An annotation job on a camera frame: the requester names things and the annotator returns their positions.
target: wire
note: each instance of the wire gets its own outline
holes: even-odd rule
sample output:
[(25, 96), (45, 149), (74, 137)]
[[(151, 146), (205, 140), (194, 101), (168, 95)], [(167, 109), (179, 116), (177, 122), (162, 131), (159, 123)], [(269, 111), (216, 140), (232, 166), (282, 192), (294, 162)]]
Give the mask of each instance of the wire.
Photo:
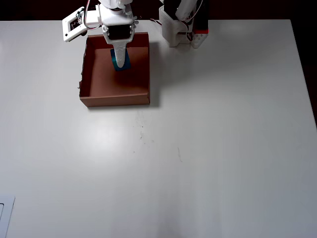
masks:
[(185, 22), (185, 21), (181, 21), (181, 23), (183, 23), (185, 26), (186, 26), (186, 37), (189, 41), (193, 41), (193, 39), (191, 39), (189, 36), (188, 36), (188, 30), (189, 30), (189, 25)]
[(197, 11), (195, 12), (195, 14), (194, 14), (191, 18), (186, 19), (186, 21), (190, 21), (191, 19), (193, 19), (193, 18), (196, 16), (196, 14), (197, 14), (197, 12), (199, 11), (200, 7), (203, 5), (203, 1), (204, 1), (204, 0), (202, 0), (202, 2), (200, 3), (199, 8), (198, 8)]
[(84, 15), (84, 25), (87, 27), (88, 30), (95, 30), (95, 29), (101, 27), (101, 25), (99, 24), (99, 26), (92, 28), (92, 27), (87, 26), (87, 24), (86, 24), (87, 12), (88, 12), (89, 4), (90, 4), (90, 0), (87, 0), (87, 5), (86, 5), (86, 8), (85, 8), (85, 15)]
[(150, 21), (157, 23), (158, 25), (162, 26), (162, 23), (160, 23), (159, 21), (154, 20), (153, 18), (150, 18)]

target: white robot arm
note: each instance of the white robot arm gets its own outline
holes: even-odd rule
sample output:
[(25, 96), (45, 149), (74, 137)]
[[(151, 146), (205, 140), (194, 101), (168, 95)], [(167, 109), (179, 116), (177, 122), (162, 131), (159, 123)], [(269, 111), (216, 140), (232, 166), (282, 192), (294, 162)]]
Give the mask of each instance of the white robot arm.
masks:
[[(117, 65), (119, 68), (122, 68), (125, 60), (126, 44), (133, 40), (136, 24), (138, 24), (131, 10), (130, 3), (132, 0), (99, 0), (99, 2), (101, 4), (96, 5), (95, 10), (88, 11), (90, 4), (90, 0), (88, 0), (86, 7), (79, 8), (63, 20), (64, 41), (69, 42), (80, 35), (85, 35), (87, 30), (102, 27), (106, 42), (113, 45)], [(161, 20), (164, 10), (160, 8), (162, 33), (171, 47), (182, 43), (180, 37), (184, 38), (191, 32), (192, 19), (201, 7), (203, 0), (195, 14), (189, 18), (196, 3), (197, 0), (182, 0), (175, 13), (178, 20), (168, 18), (166, 13), (166, 16)], [(171, 31), (171, 25), (177, 25), (178, 27), (173, 28)], [(186, 34), (177, 36), (179, 32), (186, 32)]]

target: scratch mark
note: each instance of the scratch mark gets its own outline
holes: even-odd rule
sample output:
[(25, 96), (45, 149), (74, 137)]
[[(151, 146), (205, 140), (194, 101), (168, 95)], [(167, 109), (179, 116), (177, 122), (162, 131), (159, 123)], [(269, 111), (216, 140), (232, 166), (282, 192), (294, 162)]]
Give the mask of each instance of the scratch mark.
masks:
[(180, 150), (179, 150), (179, 147), (177, 147), (177, 149), (178, 149), (178, 158), (179, 158), (180, 162), (183, 162), (183, 161), (182, 161), (182, 157), (180, 156)]

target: red component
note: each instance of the red component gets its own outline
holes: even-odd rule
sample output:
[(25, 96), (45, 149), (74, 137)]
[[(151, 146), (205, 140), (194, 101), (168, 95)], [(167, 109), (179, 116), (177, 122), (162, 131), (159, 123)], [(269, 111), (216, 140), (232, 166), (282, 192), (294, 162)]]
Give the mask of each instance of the red component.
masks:
[(195, 34), (208, 34), (209, 33), (209, 29), (206, 30), (194, 30)]

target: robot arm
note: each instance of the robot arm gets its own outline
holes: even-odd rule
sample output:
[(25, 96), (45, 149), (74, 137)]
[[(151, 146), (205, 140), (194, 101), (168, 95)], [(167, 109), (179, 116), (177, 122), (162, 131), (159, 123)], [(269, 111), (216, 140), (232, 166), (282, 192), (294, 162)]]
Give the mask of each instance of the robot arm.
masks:
[[(130, 6), (132, 0), (99, 0), (99, 2), (101, 4), (96, 5), (95, 10), (88, 11), (90, 3), (88, 0), (86, 8), (79, 8), (63, 20), (64, 41), (69, 42), (80, 35), (85, 35), (87, 30), (102, 27), (106, 42), (113, 45), (117, 65), (122, 68), (126, 45), (133, 40), (135, 25), (138, 24), (136, 17), (132, 14)], [(197, 0), (181, 1), (175, 13), (182, 22), (181, 25), (189, 22), (195, 16), (188, 18), (196, 3)]]

